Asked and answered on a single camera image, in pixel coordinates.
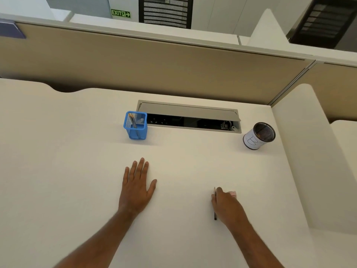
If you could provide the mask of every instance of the person's left hand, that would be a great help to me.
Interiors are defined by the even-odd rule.
[[[149,163],[144,164],[144,158],[140,159],[139,165],[134,161],[131,169],[125,168],[123,186],[119,198],[119,212],[128,212],[135,218],[149,203],[154,193],[157,180],[153,180],[149,190],[146,191],[146,175]]]

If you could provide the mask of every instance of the chair backrest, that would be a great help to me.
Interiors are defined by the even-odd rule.
[[[194,0],[139,0],[139,22],[191,29]]]
[[[312,0],[290,43],[333,49],[357,13],[357,0]]]

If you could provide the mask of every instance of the pencil holder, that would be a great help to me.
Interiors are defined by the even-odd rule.
[[[147,134],[147,114],[144,112],[128,111],[125,115],[124,129],[129,138],[134,140],[144,140]]]

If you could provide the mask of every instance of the metal flap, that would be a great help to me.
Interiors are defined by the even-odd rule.
[[[139,100],[137,111],[149,114],[168,115],[177,117],[196,117],[201,119],[216,119],[241,121],[237,109],[215,108],[177,103],[160,103]]]

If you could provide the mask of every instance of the hand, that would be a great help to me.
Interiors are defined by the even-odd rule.
[[[146,174],[149,163],[146,162],[144,168],[142,168],[143,164],[144,158],[141,158],[137,168],[136,161],[133,162],[130,171],[129,167],[125,168],[123,186],[119,198],[118,211],[128,212],[133,218],[145,209],[154,193],[157,182],[157,180],[153,180],[149,190],[146,191]]]
[[[242,205],[230,193],[223,192],[221,187],[216,189],[216,196],[212,194],[212,205],[218,218],[230,231],[249,224]]]

